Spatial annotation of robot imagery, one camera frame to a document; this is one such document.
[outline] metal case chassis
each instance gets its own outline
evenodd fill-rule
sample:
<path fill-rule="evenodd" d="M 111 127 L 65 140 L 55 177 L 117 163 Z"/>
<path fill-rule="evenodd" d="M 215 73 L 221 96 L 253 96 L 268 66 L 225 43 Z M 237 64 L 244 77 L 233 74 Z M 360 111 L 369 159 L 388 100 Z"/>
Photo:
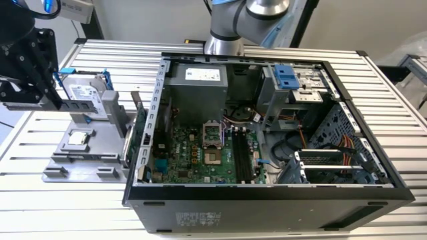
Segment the metal case chassis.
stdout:
<path fill-rule="evenodd" d="M 393 187 L 139 183 L 135 174 L 148 163 L 151 155 L 151 118 L 157 117 L 156 101 L 161 96 L 161 91 L 156 90 L 161 90 L 171 62 L 321 65 L 360 127 L 360 137 L 371 143 Z M 144 139 L 137 159 L 131 163 L 123 197 L 123 204 L 133 208 L 149 233 L 349 231 L 415 200 L 327 61 L 163 53 L 151 104 Z"/>

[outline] white wall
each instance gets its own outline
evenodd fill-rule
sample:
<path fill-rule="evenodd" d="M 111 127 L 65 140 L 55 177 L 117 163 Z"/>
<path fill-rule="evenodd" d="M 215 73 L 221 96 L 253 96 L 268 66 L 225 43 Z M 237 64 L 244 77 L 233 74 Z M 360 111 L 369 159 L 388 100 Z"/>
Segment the white wall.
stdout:
<path fill-rule="evenodd" d="M 373 60 L 427 31 L 427 0 L 320 0 L 301 48 L 364 50 Z"/>
<path fill-rule="evenodd" d="M 104 38 L 144 43 L 205 41 L 211 16 L 203 0 L 95 0 Z"/>

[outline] robotic arm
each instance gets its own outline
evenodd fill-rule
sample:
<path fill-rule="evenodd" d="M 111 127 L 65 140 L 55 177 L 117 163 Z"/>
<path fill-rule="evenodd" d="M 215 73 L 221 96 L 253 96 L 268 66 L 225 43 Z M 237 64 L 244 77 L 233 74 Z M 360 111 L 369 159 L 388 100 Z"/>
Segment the robotic arm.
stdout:
<path fill-rule="evenodd" d="M 9 110 L 95 110 L 91 101 L 61 99 L 55 89 L 55 33 L 36 28 L 34 18 L 53 19 L 60 11 L 61 4 L 56 12 L 44 14 L 29 10 L 24 0 L 0 0 L 0 102 Z"/>
<path fill-rule="evenodd" d="M 209 55 L 243 56 L 241 37 L 263 48 L 276 48 L 291 28 L 289 0 L 212 0 Z"/>

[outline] motherboard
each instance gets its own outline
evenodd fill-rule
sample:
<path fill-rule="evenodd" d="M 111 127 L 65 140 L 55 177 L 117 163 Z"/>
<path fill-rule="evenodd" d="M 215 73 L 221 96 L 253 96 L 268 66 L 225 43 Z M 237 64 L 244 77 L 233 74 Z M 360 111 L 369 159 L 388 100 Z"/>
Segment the motherboard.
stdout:
<path fill-rule="evenodd" d="M 239 141 L 244 139 L 241 144 L 236 142 L 237 136 L 241 136 Z M 257 159 L 261 154 L 255 131 L 177 126 L 172 130 L 168 158 L 155 160 L 152 181 L 164 184 L 264 184 L 264 168 Z"/>

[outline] warning label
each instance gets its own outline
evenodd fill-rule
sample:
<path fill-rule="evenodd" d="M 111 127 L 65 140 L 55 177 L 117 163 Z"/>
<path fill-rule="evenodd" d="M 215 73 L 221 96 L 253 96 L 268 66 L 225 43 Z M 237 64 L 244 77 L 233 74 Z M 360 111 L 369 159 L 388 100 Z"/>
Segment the warning label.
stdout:
<path fill-rule="evenodd" d="M 217 226 L 220 212 L 176 212 L 176 223 L 180 226 Z"/>
<path fill-rule="evenodd" d="M 185 80 L 220 81 L 220 70 L 188 68 L 185 70 Z"/>
<path fill-rule="evenodd" d="M 92 119 L 105 119 L 107 113 L 105 113 L 104 105 L 99 95 L 99 91 L 96 90 L 96 88 L 88 85 L 71 84 L 69 89 L 71 89 L 72 99 L 87 100 L 87 101 L 92 101 L 93 103 L 97 113 L 88 112 L 85 113 L 85 115 Z"/>

